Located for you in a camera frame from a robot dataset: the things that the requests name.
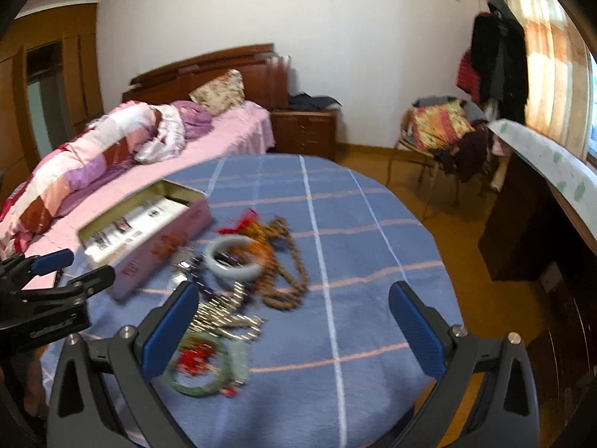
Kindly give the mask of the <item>red knot orange tassel charm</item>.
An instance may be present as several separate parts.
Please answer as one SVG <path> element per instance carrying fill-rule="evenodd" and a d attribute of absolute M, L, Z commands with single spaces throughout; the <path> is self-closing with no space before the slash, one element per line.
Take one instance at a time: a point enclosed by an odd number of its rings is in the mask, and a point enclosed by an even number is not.
<path fill-rule="evenodd" d="M 251 208 L 245 209 L 232 225 L 217 228 L 219 235 L 238 235 L 251 240 L 248 245 L 230 246 L 228 250 L 243 260 L 256 260 L 261 264 L 274 258 L 272 245 L 273 232 L 268 225 L 259 220 L 259 214 Z"/>

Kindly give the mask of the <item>green jade pendant red knot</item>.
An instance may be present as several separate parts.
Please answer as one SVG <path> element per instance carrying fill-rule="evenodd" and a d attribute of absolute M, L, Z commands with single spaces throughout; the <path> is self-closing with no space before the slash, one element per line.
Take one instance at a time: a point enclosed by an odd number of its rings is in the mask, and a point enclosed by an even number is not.
<path fill-rule="evenodd" d="M 248 349 L 241 340 L 222 340 L 209 333 L 186 334 L 164 377 L 174 391 L 191 398 L 221 394 L 234 398 L 248 380 Z"/>

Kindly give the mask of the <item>wooden headboard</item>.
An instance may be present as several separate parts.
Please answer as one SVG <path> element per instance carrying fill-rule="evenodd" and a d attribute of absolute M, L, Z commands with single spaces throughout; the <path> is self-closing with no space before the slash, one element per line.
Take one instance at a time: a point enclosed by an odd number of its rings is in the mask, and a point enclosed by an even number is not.
<path fill-rule="evenodd" d="M 164 104 L 186 99 L 230 69 L 242 74 L 248 100 L 268 110 L 288 107 L 290 57 L 277 54 L 273 43 L 232 47 L 156 68 L 132 78 L 121 100 Z"/>

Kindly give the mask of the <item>dark wooden desk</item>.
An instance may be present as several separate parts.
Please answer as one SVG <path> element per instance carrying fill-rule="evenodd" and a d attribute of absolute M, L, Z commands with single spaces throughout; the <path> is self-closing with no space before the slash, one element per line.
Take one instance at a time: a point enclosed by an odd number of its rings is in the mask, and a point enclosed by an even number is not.
<path fill-rule="evenodd" d="M 513 154 L 479 239 L 490 277 L 538 289 L 547 325 L 527 342 L 550 447 L 596 444 L 596 240 L 553 184 Z"/>

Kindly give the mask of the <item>pale jade bangle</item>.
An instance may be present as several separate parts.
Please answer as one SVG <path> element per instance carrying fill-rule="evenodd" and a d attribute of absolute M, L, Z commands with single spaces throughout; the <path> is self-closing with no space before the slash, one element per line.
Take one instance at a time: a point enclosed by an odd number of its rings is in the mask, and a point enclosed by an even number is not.
<path fill-rule="evenodd" d="M 202 253 L 206 269 L 219 279 L 252 282 L 265 270 L 266 254 L 254 240 L 241 235 L 220 235 Z"/>

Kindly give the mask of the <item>purple garment on bed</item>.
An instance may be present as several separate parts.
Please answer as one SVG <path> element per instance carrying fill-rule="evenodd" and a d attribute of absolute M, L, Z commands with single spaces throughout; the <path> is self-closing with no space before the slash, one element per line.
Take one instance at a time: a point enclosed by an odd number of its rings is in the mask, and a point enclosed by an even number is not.
<path fill-rule="evenodd" d="M 198 140 L 213 130 L 213 116 L 203 105 L 190 100 L 177 100 L 171 105 L 178 110 L 186 141 Z"/>

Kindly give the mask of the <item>dark clothes on nightstand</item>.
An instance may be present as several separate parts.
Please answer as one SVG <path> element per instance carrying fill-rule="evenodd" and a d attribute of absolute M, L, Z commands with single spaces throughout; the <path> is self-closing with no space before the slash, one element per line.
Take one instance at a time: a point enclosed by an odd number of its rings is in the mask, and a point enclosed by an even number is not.
<path fill-rule="evenodd" d="M 311 96 L 307 93 L 290 95 L 288 108 L 297 111 L 323 111 L 338 109 L 342 104 L 331 96 Z"/>

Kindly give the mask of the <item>colourful floral cushion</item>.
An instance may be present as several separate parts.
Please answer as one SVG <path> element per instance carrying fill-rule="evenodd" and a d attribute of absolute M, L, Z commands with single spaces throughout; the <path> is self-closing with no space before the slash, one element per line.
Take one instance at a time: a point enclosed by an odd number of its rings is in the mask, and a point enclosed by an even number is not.
<path fill-rule="evenodd" d="M 424 151 L 448 150 L 475 130 L 458 100 L 414 108 L 411 124 L 414 143 Z"/>

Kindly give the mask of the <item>blue plaid tablecloth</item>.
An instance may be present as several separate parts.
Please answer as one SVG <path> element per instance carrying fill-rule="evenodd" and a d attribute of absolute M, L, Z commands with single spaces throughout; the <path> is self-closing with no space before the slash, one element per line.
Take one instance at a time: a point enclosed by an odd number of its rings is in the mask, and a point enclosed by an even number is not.
<path fill-rule="evenodd" d="M 249 305 L 264 321 L 234 396 L 190 398 L 154 386 L 199 447 L 364 447 L 394 428 L 428 384 L 388 308 L 404 280 L 449 324 L 462 321 L 434 238 L 373 179 L 292 155 L 236 156 L 170 180 L 206 193 L 215 228 L 246 209 L 283 217 L 307 269 L 292 311 Z"/>

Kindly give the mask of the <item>pink tin jewelry box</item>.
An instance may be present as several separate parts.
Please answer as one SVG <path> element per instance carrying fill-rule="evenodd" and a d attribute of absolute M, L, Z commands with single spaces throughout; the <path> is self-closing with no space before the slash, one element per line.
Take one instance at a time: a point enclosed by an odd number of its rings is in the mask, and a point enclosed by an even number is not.
<path fill-rule="evenodd" d="M 159 180 L 93 218 L 77 237 L 91 268 L 114 269 L 107 292 L 124 301 L 212 222 L 206 193 Z"/>

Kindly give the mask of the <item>pink patchwork quilt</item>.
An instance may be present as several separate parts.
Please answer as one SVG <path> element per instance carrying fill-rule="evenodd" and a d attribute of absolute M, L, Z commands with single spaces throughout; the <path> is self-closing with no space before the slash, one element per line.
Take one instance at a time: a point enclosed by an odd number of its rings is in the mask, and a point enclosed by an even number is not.
<path fill-rule="evenodd" d="M 186 145 L 177 107 L 128 101 L 93 121 L 43 158 L 6 200 L 1 212 L 1 258 L 24 252 L 60 216 L 63 203 L 127 162 L 151 164 L 178 156 Z"/>

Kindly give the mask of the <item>rattan chair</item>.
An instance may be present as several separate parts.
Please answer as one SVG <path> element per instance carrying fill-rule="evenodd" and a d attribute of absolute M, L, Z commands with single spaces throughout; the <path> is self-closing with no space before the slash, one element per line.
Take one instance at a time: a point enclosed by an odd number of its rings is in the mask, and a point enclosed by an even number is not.
<path fill-rule="evenodd" d="M 483 172 L 489 141 L 488 119 L 478 104 L 454 96 L 420 98 L 402 116 L 385 182 L 402 160 L 422 166 L 419 180 L 430 173 L 429 196 L 440 173 L 452 176 L 459 188 Z"/>

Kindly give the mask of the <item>floral pillow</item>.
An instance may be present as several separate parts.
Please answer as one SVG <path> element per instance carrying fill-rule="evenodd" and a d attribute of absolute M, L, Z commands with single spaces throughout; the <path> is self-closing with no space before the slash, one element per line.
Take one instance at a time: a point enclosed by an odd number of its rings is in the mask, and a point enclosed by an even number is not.
<path fill-rule="evenodd" d="M 212 116 L 218 116 L 245 102 L 243 76 L 238 70 L 230 69 L 193 90 L 189 97 L 194 103 L 206 107 Z"/>

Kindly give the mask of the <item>orange patterned curtain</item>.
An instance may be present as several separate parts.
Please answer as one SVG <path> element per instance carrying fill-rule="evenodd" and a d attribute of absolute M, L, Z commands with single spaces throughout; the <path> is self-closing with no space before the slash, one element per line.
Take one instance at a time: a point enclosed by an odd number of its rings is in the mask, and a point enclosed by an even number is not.
<path fill-rule="evenodd" d="M 557 0 L 505 0 L 525 31 L 526 125 L 577 158 L 588 153 L 589 49 Z"/>

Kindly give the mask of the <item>hanging dark coats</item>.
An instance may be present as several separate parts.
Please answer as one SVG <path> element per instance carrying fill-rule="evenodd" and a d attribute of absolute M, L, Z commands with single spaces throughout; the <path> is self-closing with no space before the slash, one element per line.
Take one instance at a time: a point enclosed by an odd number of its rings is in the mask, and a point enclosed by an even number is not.
<path fill-rule="evenodd" d="M 495 101 L 501 118 L 525 124 L 529 96 L 525 30 L 505 0 L 489 0 L 488 10 L 475 17 L 456 86 L 478 104 Z"/>

